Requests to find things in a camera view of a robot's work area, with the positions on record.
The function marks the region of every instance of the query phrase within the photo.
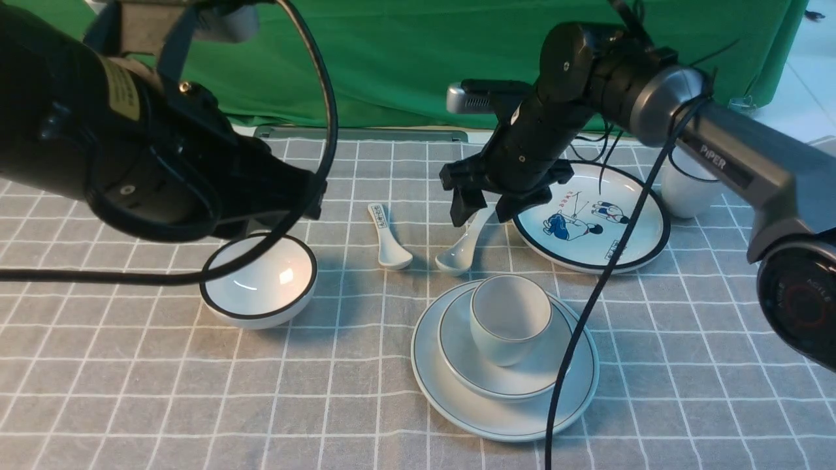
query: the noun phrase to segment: silver robotic arm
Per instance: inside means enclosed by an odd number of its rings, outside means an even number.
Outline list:
[[[481,191],[502,195],[500,220],[547,202],[548,186],[572,176],[558,156],[595,113],[662,147],[699,106],[676,144],[754,208],[747,260],[761,263],[763,313],[794,349],[836,370],[836,158],[711,101],[707,74],[648,41],[624,28],[564,23],[546,38],[534,85],[451,85],[450,112],[499,119],[479,154],[441,172],[454,191],[454,224],[482,206]]]

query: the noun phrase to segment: white spoon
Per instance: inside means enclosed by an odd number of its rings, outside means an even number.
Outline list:
[[[473,252],[476,250],[479,232],[485,227],[487,219],[491,218],[493,210],[493,206],[490,205],[480,209],[473,218],[473,223],[467,228],[467,232],[459,238],[459,241],[444,253],[439,253],[436,256],[436,264],[441,271],[451,276],[458,276],[470,269],[473,265]]]
[[[369,214],[377,227],[377,239],[380,243],[377,262],[380,266],[387,269],[403,269],[409,266],[412,263],[412,253],[404,250],[395,240],[389,229],[389,222],[386,221],[383,205],[372,202],[369,204]]]

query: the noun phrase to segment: white mug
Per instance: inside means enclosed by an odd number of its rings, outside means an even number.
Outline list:
[[[529,279],[500,274],[486,279],[473,292],[473,342],[496,365],[514,365],[523,360],[551,323],[552,302]]]
[[[662,168],[662,201],[674,217],[696,217],[716,201],[722,188],[719,180],[679,147]]]

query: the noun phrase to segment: teacup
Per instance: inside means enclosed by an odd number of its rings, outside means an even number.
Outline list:
[[[525,358],[552,322],[552,305],[543,289],[514,274],[479,284],[470,310],[471,335],[479,352],[501,366]]]

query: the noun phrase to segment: plate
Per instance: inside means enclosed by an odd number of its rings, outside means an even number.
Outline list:
[[[478,395],[465,387],[444,361],[438,347],[438,322],[453,299],[473,290],[481,281],[462,284],[448,290],[425,310],[412,335],[412,371],[430,405],[461,429],[500,442],[530,442],[546,436],[546,415],[551,394],[543,393],[530,400],[502,401]],[[576,314],[549,295],[573,328]],[[554,432],[571,426],[586,411],[598,387],[599,359],[595,343],[587,329],[578,343],[572,370],[558,403]]]
[[[600,274],[630,221],[642,182],[607,166],[598,193],[601,165],[572,162],[574,176],[553,184],[552,201],[521,212],[514,226],[541,256],[582,273]],[[650,192],[639,222],[614,273],[641,268],[659,256],[670,236],[670,217]]]
[[[480,395],[501,400],[523,400],[552,390],[563,358],[556,345],[568,344],[572,335],[560,308],[552,303],[554,321],[528,356],[517,364],[502,367],[480,353],[473,341],[470,302],[474,291],[456,297],[439,324],[441,355],[456,378]]]

